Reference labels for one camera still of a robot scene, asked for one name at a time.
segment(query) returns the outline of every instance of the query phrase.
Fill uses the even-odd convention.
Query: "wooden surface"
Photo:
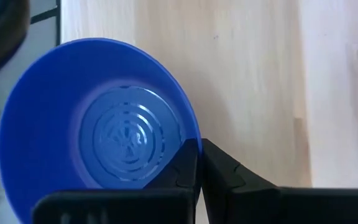
[[[62,40],[160,61],[203,137],[277,185],[358,187],[358,1],[63,0]]]

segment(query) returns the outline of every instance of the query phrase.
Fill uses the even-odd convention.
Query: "blue plastic bowl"
[[[83,39],[36,61],[0,124],[0,168],[17,216],[65,189],[142,189],[189,138],[201,137],[177,81],[145,52]]]

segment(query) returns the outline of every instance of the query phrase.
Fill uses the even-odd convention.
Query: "black plastic part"
[[[40,200],[33,223],[194,224],[201,182],[195,139],[185,141],[143,190],[55,192]]]
[[[210,224],[358,223],[357,189],[277,187],[203,140]]]

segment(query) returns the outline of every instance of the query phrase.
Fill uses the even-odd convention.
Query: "concentric ring pattern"
[[[120,86],[98,96],[80,129],[81,157],[102,187],[144,186],[182,142],[180,124],[168,103],[138,86]]]

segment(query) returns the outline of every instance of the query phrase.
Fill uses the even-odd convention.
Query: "blue bowl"
[[[123,42],[82,39],[36,61],[0,124],[0,168],[17,216],[65,189],[142,189],[184,140],[201,136],[190,102],[155,59]]]

